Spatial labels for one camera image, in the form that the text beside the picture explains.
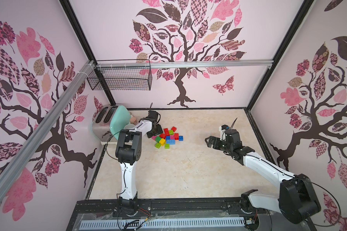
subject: tree mural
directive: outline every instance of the tree mural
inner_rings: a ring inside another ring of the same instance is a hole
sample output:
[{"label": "tree mural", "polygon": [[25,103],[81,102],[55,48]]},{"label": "tree mural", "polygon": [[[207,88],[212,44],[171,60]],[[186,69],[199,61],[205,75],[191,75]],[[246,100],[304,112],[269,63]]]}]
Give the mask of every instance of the tree mural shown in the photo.
[{"label": "tree mural", "polygon": [[[288,82],[280,96],[290,106],[290,125],[294,128],[291,142],[282,150],[270,144],[279,154],[278,165],[283,162],[288,169],[289,158],[302,139],[312,140],[309,148],[316,148],[316,157],[329,156],[327,172],[336,175],[337,161],[332,148],[340,159],[347,160],[347,67],[341,67],[340,58],[347,61],[347,36],[336,37],[338,55],[330,52],[325,43],[318,49],[310,66],[305,59],[297,65],[296,75]],[[347,164],[340,162],[338,175],[347,188]]]},{"label": "tree mural", "polygon": [[[245,40],[235,40],[242,29],[236,28],[242,19],[240,7],[235,13],[233,11],[239,0],[232,2],[209,0],[213,2],[212,7],[217,4],[212,15],[208,14],[207,0],[191,0],[190,4],[189,0],[166,0],[162,3],[159,0],[143,0],[143,2],[153,8],[143,9],[137,14],[136,21],[133,21],[139,40],[132,39],[129,47],[135,53],[139,53],[137,59],[149,59],[151,62],[239,60],[245,54],[242,51],[234,51],[245,43]],[[141,16],[150,23],[137,22]],[[143,53],[143,46],[149,52]],[[153,69],[152,74],[156,73],[157,79],[162,77],[166,81],[175,79],[180,94],[169,104],[180,102],[181,106],[188,107],[184,102],[195,102],[195,100],[186,96],[183,82],[185,76],[197,78],[200,73],[205,78],[210,78],[210,74],[217,75],[227,70],[226,67],[208,67],[206,70],[168,68]],[[147,72],[142,70],[140,74],[145,75]],[[226,90],[231,90],[233,84],[231,81],[213,87],[223,94]]]}]

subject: black frame edge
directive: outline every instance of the black frame edge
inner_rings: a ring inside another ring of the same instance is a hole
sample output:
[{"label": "black frame edge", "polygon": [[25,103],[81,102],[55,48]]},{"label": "black frame edge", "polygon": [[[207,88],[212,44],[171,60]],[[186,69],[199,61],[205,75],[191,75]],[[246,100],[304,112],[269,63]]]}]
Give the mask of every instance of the black frame edge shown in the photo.
[{"label": "black frame edge", "polygon": [[[95,59],[95,56],[93,54],[93,51],[91,50],[91,47],[86,39],[85,34],[83,33],[83,30],[81,28],[81,25],[76,17],[75,12],[73,11],[73,8],[71,6],[71,3],[69,2],[69,0],[59,0],[60,4],[63,7],[63,10],[65,12],[65,14],[67,15],[67,18],[70,22],[70,24],[72,25],[72,28],[74,30],[74,32],[76,33],[76,36],[83,48],[83,51],[85,52],[87,58],[89,60],[93,60],[95,62],[95,64],[97,64],[97,61]],[[105,92],[106,97],[108,98],[109,102],[111,103],[111,105],[115,105],[116,101],[114,100],[111,91],[108,89],[108,86],[106,84],[105,79],[103,78],[102,74],[99,72],[99,70],[97,68],[94,69],[94,71],[96,72],[96,75],[100,81],[100,84],[103,87],[103,90]]]},{"label": "black frame edge", "polygon": [[302,21],[304,20],[307,12],[309,11],[312,3],[314,0],[304,0],[299,11],[296,14],[296,17],[294,18],[291,26],[289,27],[287,34],[284,36],[284,39],[282,43],[280,44],[273,60],[273,64],[270,69],[266,71],[264,76],[262,77],[262,80],[260,81],[259,85],[257,86],[257,89],[254,91],[254,94],[247,106],[248,110],[251,110],[256,103],[258,97],[260,96],[262,90],[266,86],[269,78],[271,77],[272,73],[274,72],[276,66],[278,65],[280,59],[282,58],[285,50],[287,49],[288,45],[290,44],[292,38],[296,34],[296,31],[298,30],[299,26],[301,25]]}]

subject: table surface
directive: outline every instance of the table surface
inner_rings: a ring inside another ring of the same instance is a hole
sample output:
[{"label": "table surface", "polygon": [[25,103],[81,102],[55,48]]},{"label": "table surface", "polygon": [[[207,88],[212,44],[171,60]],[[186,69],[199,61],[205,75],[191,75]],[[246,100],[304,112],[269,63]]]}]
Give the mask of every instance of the table surface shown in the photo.
[{"label": "table surface", "polygon": [[[244,146],[264,156],[243,109],[157,110],[164,128],[176,127],[184,141],[176,141],[170,149],[157,149],[156,142],[145,135],[141,158],[136,166],[138,198],[199,198],[240,197],[242,193],[258,189],[279,193],[261,175],[242,166],[222,151],[208,148],[204,139],[220,136],[219,126],[234,127]],[[147,110],[133,110],[139,120]],[[115,157],[116,145],[108,145]],[[121,192],[121,169],[118,161],[104,155],[90,199],[115,199]]]}]

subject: pink wall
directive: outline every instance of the pink wall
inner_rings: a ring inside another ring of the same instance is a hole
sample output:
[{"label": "pink wall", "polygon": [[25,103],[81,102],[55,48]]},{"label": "pink wall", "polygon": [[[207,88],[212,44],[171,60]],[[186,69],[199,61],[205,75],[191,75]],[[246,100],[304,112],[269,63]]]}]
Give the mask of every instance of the pink wall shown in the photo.
[{"label": "pink wall", "polygon": [[[252,114],[281,166],[338,199],[339,223],[317,229],[347,230],[347,0],[316,2]],[[336,203],[314,188],[322,211],[312,220],[336,222]]]},{"label": "pink wall", "polygon": [[[0,173],[86,61],[57,0],[0,1]],[[0,204],[0,230],[65,230],[102,148],[90,130],[100,103],[79,88]]]}]

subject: vent grille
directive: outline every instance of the vent grille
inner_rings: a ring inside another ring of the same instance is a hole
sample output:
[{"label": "vent grille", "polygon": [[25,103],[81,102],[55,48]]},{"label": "vent grille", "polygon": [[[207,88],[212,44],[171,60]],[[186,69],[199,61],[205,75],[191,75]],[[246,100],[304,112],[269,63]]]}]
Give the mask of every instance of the vent grille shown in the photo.
[{"label": "vent grille", "polygon": [[[120,227],[133,221],[118,220]],[[137,227],[144,219],[140,219],[139,224],[129,226],[129,228]],[[243,217],[221,217],[221,218],[169,218],[169,219],[154,219],[145,223],[144,228],[200,228],[200,227],[235,227],[244,226]],[[99,229],[119,229],[117,220],[92,220],[82,221],[79,230],[99,230]]]}]

